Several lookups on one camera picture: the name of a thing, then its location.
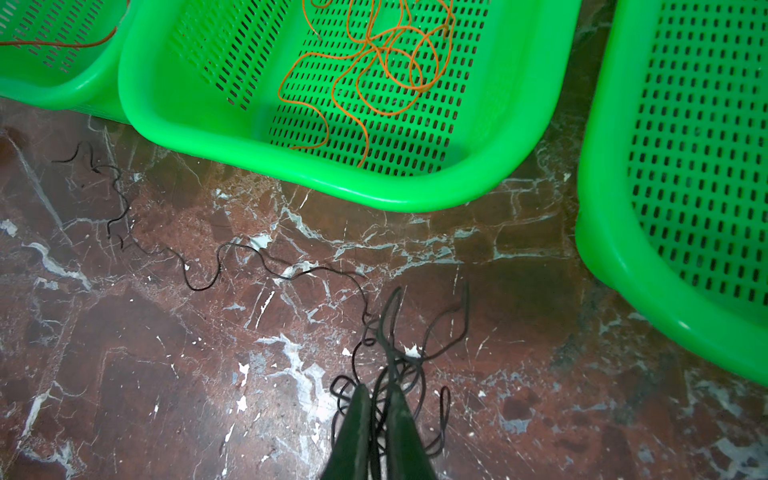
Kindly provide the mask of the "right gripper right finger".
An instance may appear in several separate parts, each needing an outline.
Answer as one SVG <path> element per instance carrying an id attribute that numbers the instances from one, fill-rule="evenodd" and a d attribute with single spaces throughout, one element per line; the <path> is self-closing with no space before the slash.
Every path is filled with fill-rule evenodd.
<path id="1" fill-rule="evenodd" d="M 387 389 L 389 407 L 386 424 L 388 479 L 436 480 L 437 476 L 422 445 L 419 433 L 399 385 Z"/>

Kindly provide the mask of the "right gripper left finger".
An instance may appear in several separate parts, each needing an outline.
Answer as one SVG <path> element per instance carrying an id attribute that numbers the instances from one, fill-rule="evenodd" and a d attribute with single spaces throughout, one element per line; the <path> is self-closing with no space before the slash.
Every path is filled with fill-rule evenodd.
<path id="1" fill-rule="evenodd" d="M 368 478 L 371 413 L 369 390 L 364 384 L 358 385 L 321 475 L 322 480 Z"/>

